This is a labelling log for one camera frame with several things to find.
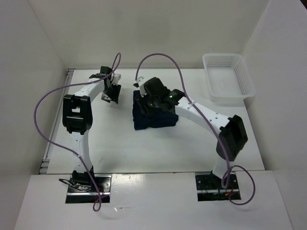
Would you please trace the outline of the navy blue shorts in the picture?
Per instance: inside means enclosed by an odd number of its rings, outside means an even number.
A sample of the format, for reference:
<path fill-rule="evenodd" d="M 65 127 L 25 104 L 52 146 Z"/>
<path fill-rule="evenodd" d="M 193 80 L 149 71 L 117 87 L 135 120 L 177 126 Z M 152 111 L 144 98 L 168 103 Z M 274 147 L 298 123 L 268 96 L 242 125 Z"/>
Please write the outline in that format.
<path fill-rule="evenodd" d="M 148 128 L 174 127 L 179 120 L 179 116 L 171 112 L 158 111 L 154 115 L 144 115 L 141 107 L 137 103 L 140 91 L 133 92 L 132 117 L 135 130 L 145 130 Z"/>

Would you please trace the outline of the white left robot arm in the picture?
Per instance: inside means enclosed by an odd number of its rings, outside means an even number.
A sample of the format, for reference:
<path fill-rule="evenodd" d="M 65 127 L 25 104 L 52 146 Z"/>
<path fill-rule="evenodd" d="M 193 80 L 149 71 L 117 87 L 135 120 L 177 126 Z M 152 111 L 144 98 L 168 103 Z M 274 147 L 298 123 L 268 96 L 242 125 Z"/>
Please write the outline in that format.
<path fill-rule="evenodd" d="M 62 123 L 70 134 L 74 151 L 74 167 L 69 185 L 86 192 L 95 189 L 94 167 L 89 154 L 89 130 L 93 125 L 92 102 L 99 94 L 108 103 L 118 104 L 121 75 L 110 67 L 102 66 L 100 72 L 74 94 L 63 98 Z"/>

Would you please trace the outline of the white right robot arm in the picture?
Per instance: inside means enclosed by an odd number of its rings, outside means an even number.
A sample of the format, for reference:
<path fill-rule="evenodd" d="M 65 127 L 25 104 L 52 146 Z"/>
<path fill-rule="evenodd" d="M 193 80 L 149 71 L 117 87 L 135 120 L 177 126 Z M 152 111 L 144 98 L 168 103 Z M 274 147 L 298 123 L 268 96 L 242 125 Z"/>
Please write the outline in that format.
<path fill-rule="evenodd" d="M 237 115 L 228 117 L 212 111 L 188 99 L 178 89 L 169 90 L 157 77 L 149 80 L 139 77 L 134 86 L 140 90 L 137 102 L 143 114 L 170 112 L 198 124 L 217 137 L 216 152 L 219 158 L 210 181 L 213 187 L 222 188 L 228 181 L 233 162 L 248 140 L 242 118 Z"/>

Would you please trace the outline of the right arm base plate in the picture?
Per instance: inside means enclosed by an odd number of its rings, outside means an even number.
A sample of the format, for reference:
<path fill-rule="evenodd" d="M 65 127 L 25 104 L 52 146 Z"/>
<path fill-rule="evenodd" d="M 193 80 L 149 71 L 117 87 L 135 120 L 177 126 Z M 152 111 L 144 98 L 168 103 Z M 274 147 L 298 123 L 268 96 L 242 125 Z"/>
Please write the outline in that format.
<path fill-rule="evenodd" d="M 227 189 L 221 186 L 221 179 L 212 172 L 195 174 L 198 201 L 240 200 L 239 186 L 236 175 L 230 175 L 230 184 Z"/>

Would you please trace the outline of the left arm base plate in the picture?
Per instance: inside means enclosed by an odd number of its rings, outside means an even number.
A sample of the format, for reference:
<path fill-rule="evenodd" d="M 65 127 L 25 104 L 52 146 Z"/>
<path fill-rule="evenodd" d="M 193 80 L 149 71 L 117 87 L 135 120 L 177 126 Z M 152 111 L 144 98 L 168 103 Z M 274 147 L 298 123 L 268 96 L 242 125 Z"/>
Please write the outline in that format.
<path fill-rule="evenodd" d="M 98 175 L 95 178 L 95 182 L 102 196 L 102 203 L 110 203 L 110 190 L 111 190 L 111 175 Z M 69 180 L 60 179 L 64 184 L 68 185 L 66 194 L 66 204 L 83 204 L 94 202 L 98 203 L 98 194 L 94 186 L 73 184 L 72 178 Z"/>

